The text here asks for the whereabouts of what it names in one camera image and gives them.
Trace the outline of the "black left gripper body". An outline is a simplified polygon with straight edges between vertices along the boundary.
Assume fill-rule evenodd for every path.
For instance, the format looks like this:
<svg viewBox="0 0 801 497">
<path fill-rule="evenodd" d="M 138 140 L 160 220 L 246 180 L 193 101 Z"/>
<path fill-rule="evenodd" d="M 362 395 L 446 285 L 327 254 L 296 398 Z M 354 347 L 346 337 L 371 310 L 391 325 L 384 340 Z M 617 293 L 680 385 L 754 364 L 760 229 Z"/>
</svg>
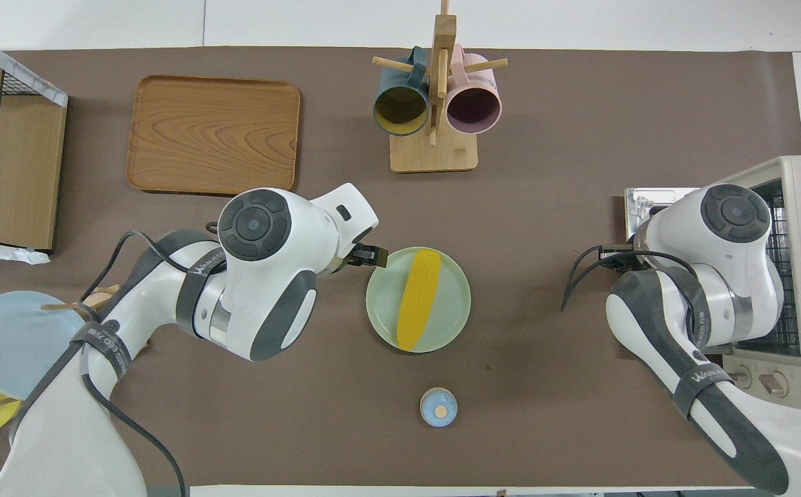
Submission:
<svg viewBox="0 0 801 497">
<path fill-rule="evenodd" d="M 374 264 L 374 249 L 372 246 L 356 243 L 352 250 L 344 257 L 336 268 L 336 272 L 350 266 L 372 266 Z"/>
</svg>

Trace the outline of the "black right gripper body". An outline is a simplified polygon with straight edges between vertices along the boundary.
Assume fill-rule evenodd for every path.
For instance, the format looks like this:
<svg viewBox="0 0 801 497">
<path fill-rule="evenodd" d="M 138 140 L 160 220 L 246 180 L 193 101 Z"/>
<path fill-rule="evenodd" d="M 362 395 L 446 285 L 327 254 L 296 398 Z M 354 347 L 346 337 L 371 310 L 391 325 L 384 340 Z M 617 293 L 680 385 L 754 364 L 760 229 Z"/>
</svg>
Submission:
<svg viewBox="0 0 801 497">
<path fill-rule="evenodd" d="M 612 264 L 641 264 L 639 255 L 635 254 L 635 246 L 626 244 L 602 244 L 597 248 L 599 260 L 607 260 Z"/>
</svg>

